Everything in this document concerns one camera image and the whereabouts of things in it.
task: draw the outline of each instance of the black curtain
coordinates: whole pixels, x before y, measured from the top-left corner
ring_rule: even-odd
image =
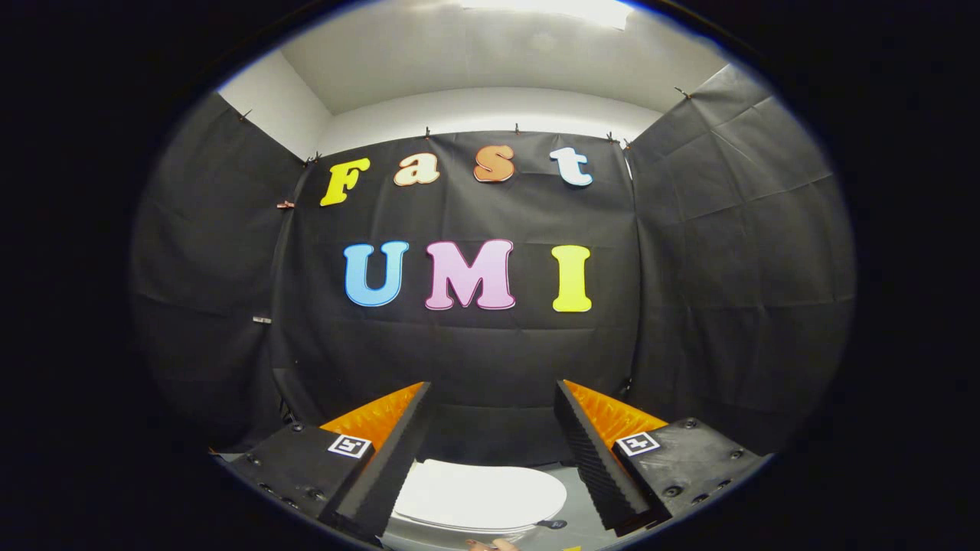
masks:
[[[776,451],[837,369],[855,299],[841,183],[728,66],[632,142],[643,314],[630,402]]]
[[[514,150],[513,176],[474,177],[487,145]],[[550,153],[565,147],[587,157],[589,185],[561,177]],[[418,153],[435,155],[440,176],[396,185],[399,162]],[[423,457],[569,459],[552,413],[558,378],[668,421],[702,418],[757,453],[778,449],[834,375],[853,307],[833,171],[779,100],[731,66],[627,154],[632,179],[607,139],[463,132],[304,168],[213,95],[180,128],[137,219],[134,304],[157,381],[229,451],[280,426],[280,393],[318,424],[431,380],[438,411]],[[363,158],[346,199],[321,206],[330,168]],[[276,209],[283,200],[295,209]],[[456,242],[471,263],[490,239],[514,244],[516,305],[464,308],[457,297],[426,309],[426,246]],[[355,304],[344,249],[374,247],[377,288],[380,246],[394,240],[409,243],[398,296]],[[558,245],[590,251],[588,312],[553,308]]]
[[[271,266],[303,164],[220,96],[178,125],[138,209],[130,258],[141,347],[174,410],[216,449],[281,426],[271,377]]]
[[[477,181],[476,152],[514,150],[514,175]],[[593,178],[574,186],[552,151],[573,147]],[[399,162],[417,153],[438,159],[438,179],[400,187]],[[368,158],[344,202],[322,207],[330,167]],[[608,394],[629,377],[639,317],[639,252],[633,197],[621,148],[606,139],[542,132],[487,131],[406,138],[320,159],[290,211],[288,245],[276,286],[273,331],[282,331],[276,365],[287,398],[314,403],[307,418],[327,420],[420,380],[433,381],[439,404],[422,456],[445,461],[532,465],[570,458],[552,412],[554,384],[569,378]],[[454,241],[468,262],[490,239],[514,244],[508,260],[508,310],[475,301],[428,310],[433,262],[425,248]],[[397,298],[367,308],[344,291],[344,249],[374,247],[367,282],[384,281],[380,246],[402,240]],[[592,309],[560,313],[552,249],[579,245]]]

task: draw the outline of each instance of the white plate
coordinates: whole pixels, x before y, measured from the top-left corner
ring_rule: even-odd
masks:
[[[394,510],[453,531],[511,533],[549,520],[566,497],[564,484],[541,471],[430,459],[409,471]]]

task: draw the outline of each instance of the pink letter m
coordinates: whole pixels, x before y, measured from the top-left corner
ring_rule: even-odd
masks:
[[[448,310],[453,307],[449,284],[466,308],[473,299],[476,285],[483,281],[483,292],[476,305],[484,310],[507,310],[516,300],[511,296],[507,281],[507,259],[514,244],[507,239],[491,239],[483,243],[472,266],[466,264],[460,247],[452,241],[437,241],[426,249],[432,256],[432,296],[425,300],[429,310]]]

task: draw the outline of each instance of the hand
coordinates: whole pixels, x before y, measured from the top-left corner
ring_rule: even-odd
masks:
[[[466,544],[469,545],[469,551],[494,551],[494,547],[487,545],[486,543],[480,543],[474,539],[468,539]],[[493,540],[493,544],[496,545],[496,549],[499,551],[520,551],[517,546],[510,543],[508,540],[498,537]]]

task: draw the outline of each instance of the blue letter u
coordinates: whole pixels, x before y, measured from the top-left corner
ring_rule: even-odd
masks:
[[[347,296],[361,306],[383,306],[395,300],[402,290],[402,255],[409,250],[405,241],[388,241],[381,245],[381,252],[388,258],[384,273],[384,285],[379,289],[368,288],[368,257],[374,247],[367,244],[351,245],[344,249],[347,257],[347,274],[344,288]]]

